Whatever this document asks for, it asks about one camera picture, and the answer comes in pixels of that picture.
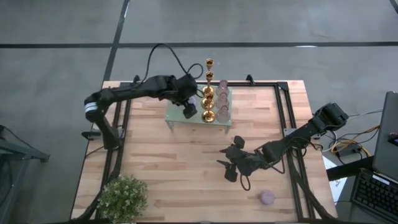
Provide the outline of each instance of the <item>computer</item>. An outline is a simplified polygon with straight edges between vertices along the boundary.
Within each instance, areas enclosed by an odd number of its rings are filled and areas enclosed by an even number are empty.
[[[373,170],[360,169],[351,201],[398,223],[398,93],[387,92],[373,157]]]

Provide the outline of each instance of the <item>gold candlestick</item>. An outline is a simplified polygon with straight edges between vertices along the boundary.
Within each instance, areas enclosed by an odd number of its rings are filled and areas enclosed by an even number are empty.
[[[203,114],[201,115],[201,118],[204,122],[206,123],[212,123],[213,121],[215,121],[216,119],[216,114],[211,111],[210,109],[212,109],[214,107],[214,88],[210,86],[210,83],[214,77],[214,73],[211,72],[211,68],[214,64],[214,60],[213,59],[206,59],[206,67],[207,67],[207,72],[206,72],[206,80],[207,80],[207,86],[203,87],[202,91],[205,94],[204,99],[201,101],[201,107],[203,109],[205,109],[206,111],[203,112]]]

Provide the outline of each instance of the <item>butcher block tabletop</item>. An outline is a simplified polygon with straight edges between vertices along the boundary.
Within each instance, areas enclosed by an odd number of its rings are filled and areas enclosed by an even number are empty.
[[[287,82],[296,123],[301,127],[312,117],[304,82]],[[104,82],[103,88],[119,85],[120,82]],[[281,94],[285,119],[289,124],[283,91]],[[224,178],[225,168],[216,160],[227,161],[219,150],[227,148],[235,135],[244,138],[244,150],[248,152],[267,141],[282,138],[273,87],[234,86],[232,99],[230,111],[233,120],[228,134],[219,126],[187,123],[176,124],[172,133],[165,122],[166,100],[149,97],[132,100],[121,174],[133,175],[147,183],[149,188],[148,208],[135,221],[297,221],[288,170],[284,175],[272,169],[253,172],[249,177],[250,191],[242,189],[239,178],[235,183]],[[115,105],[109,108],[106,116],[110,122]],[[102,145],[102,140],[90,141],[87,153]],[[98,193],[105,158],[106,151],[102,149],[85,159],[72,218],[81,215]],[[326,210],[337,217],[321,152],[309,146],[304,161],[311,191]],[[276,168],[282,168],[281,162]],[[272,205],[263,205],[259,200],[263,190],[274,193],[276,200]],[[300,198],[307,217],[301,191]]]

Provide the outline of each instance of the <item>sticker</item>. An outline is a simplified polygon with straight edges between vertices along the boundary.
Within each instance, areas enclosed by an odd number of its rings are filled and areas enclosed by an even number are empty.
[[[381,181],[381,182],[387,184],[387,185],[390,185],[390,182],[384,180],[384,179],[381,178],[381,177],[378,177],[378,176],[376,176],[376,175],[373,175],[372,177],[375,178],[376,180],[379,180],[379,181]]]

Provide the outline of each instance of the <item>pink glass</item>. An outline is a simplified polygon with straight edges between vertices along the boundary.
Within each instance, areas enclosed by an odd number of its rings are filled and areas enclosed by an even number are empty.
[[[226,93],[226,95],[228,96],[229,90],[228,90],[227,84],[228,84],[227,80],[221,80],[220,81],[220,84],[218,85],[218,87],[216,89],[217,96],[219,96],[220,93]]]
[[[222,93],[220,93],[220,95],[218,95],[218,98],[216,100],[216,107],[220,108],[224,105],[228,106],[229,102],[228,102],[227,94],[222,92]]]
[[[228,106],[223,105],[217,112],[217,121],[220,123],[227,123],[229,119],[231,119],[231,116],[228,112]]]

